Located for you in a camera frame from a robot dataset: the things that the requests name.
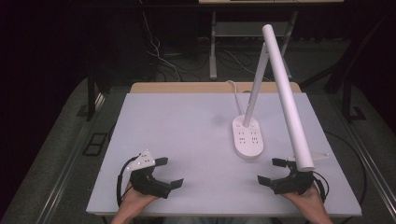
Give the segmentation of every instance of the floor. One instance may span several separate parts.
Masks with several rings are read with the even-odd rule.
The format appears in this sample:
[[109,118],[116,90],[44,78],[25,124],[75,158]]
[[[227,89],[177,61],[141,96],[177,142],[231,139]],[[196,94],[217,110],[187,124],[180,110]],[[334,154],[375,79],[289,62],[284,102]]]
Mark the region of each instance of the floor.
[[[155,74],[152,81],[212,81],[208,69],[208,40],[197,40],[195,54],[177,49],[162,49],[162,58],[153,57]],[[216,81],[252,81],[262,40],[224,38],[217,43],[218,79]],[[301,83],[337,62],[349,42],[345,40],[291,41],[285,55],[292,75],[291,81]],[[273,80],[271,69],[265,77]],[[318,120],[325,131],[334,154],[346,178],[361,201],[362,217],[350,220],[334,218],[334,223],[395,223],[378,186],[378,180],[361,165],[360,153],[366,150],[390,189],[396,189],[394,161],[395,135],[365,100],[364,94],[353,89],[352,105],[358,106],[365,120],[348,124],[340,115],[341,91],[329,95],[323,91],[327,78],[303,89],[308,94]],[[110,93],[100,94],[97,112],[91,121],[83,117],[87,104],[86,80],[70,95],[64,110],[55,123],[28,176],[7,210],[1,223],[106,223],[111,217],[87,214],[86,206],[100,170],[109,136],[117,122],[129,86],[119,83]],[[92,136],[104,133],[106,141],[101,153],[84,156]],[[283,223],[304,223],[300,217],[281,218]]]

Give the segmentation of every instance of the background desk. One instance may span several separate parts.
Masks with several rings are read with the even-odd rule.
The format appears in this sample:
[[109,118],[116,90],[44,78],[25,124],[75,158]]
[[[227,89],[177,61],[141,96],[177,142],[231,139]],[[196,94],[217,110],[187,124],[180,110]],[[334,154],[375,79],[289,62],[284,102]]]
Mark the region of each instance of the background desk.
[[[249,85],[238,83],[240,91],[249,90]],[[142,93],[151,92],[150,88],[167,93]],[[275,89],[275,83],[262,85],[262,91]],[[261,124],[265,147],[258,159],[246,161],[233,149],[231,125],[239,112],[232,84],[136,84],[132,92],[125,98],[87,212],[113,215],[118,210],[115,192],[120,168],[149,149],[155,158],[169,158],[166,166],[154,171],[157,179],[184,178],[184,183],[168,199],[148,206],[143,216],[299,216],[290,202],[257,181],[257,175],[280,178],[289,174],[289,169],[271,163],[272,158],[286,159],[292,154],[277,93],[258,97],[253,116]],[[239,96],[246,105],[249,94]],[[306,95],[295,93],[295,98],[311,150],[330,153],[329,159],[316,162],[317,172],[331,185],[326,202],[329,214],[359,216],[361,209]],[[124,173],[124,186],[128,178]]]

